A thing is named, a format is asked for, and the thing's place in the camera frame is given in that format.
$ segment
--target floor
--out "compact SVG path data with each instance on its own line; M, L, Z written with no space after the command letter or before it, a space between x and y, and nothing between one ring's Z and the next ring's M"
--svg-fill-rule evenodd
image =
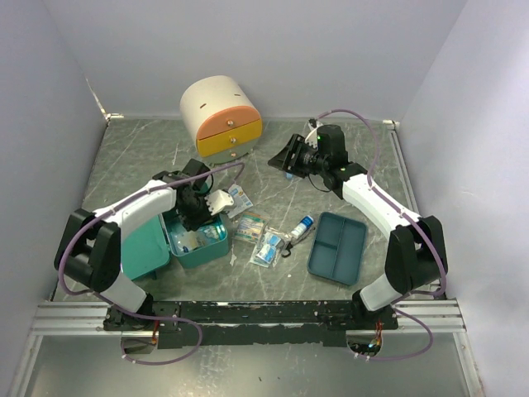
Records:
M346 134L349 158L365 168L374 154L374 142L367 129L357 121L336 120ZM373 122L379 135L381 156L374 179L397 201L409 206L409 190L396 156L390 131L381 122ZM307 133L305 121L264 121L263 135L255 149L242 160L246 164L240 185L255 211L269 217L269 225L290 232L305 215L317 218L322 212L337 213L368 225L368 238L360 279L346 286L307 272L307 259L313 237L280 259L274 268L248 263L253 246L231 241L227 256L185 270L172 259L157 271L157 280L142 277L136 283L152 293L156 300L277 300L277 299L349 299L353 292L368 285L384 271L387 242L382 233L356 208L333 194L317 192L307 179L288 180L267 166L294 133ZM180 170L191 158L199 158L181 121L114 119L102 140L83 202L94 210L107 206L142 187L161 170ZM215 188L227 188L235 171L224 171L216 178ZM314 179L322 186L322 181ZM235 223L229 225L233 230ZM80 288L69 280L74 288ZM55 301L92 300L92 296L69 297L58 289Z

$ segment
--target gray marble surface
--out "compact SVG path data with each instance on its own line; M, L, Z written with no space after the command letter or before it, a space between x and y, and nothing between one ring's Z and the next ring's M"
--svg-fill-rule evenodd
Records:
M374 154L371 135L360 122L341 120L335 121L346 134L350 160L368 168ZM191 270L183 269L173 258L157 270L157 280L146 276L136 283L158 300L349 299L353 292L379 277L384 271L387 242L373 223L335 195L316 191L308 179L288 180L282 172L266 164L293 133L303 131L304 125L305 121L265 121L259 143L242 158L246 167L239 182L254 203L254 210L269 216L269 225L283 232L290 232L303 216L310 214L317 218L324 211L365 222L369 231L356 285L337 284L307 272L315 233L294 247L289 258L279 259L274 268L248 263L253 246L231 239L227 256ZM381 122L373 122L373 126L381 144L374 179L400 203L409 205L390 132ZM161 170L182 169L191 158L199 157L181 121L112 120L102 140L83 207L94 210L107 206L139 189ZM215 188L227 188L235 173L234 170L221 172L215 178ZM318 177L314 182L323 186ZM86 295L64 296L60 289L55 295L55 300L91 299Z

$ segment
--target teal container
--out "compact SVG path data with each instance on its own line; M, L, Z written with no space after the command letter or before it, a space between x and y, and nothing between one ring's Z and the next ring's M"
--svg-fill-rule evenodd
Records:
M167 265L171 255L185 269L192 269L226 255L230 251L226 226L221 217L216 217L213 224L224 231L220 233L219 242L179 254L176 234L185 231L183 226L178 221L165 222L162 217L152 218L123 242L123 273L131 280L137 279Z

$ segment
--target gray wall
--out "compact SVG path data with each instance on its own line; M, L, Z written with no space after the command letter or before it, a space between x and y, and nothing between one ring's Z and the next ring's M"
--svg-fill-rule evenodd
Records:
M465 0L45 0L102 105L177 116L228 74L267 117L401 119Z
M83 197L104 119L40 0L0 2L0 395Z
M470 0L402 123L488 396L528 395L529 2Z

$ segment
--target drawer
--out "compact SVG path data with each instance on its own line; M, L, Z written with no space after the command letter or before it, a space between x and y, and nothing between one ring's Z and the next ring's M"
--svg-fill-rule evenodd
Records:
M262 131L263 122L259 119L230 131L197 140L197 151L202 157L213 155L219 151L225 151L257 139L261 136Z

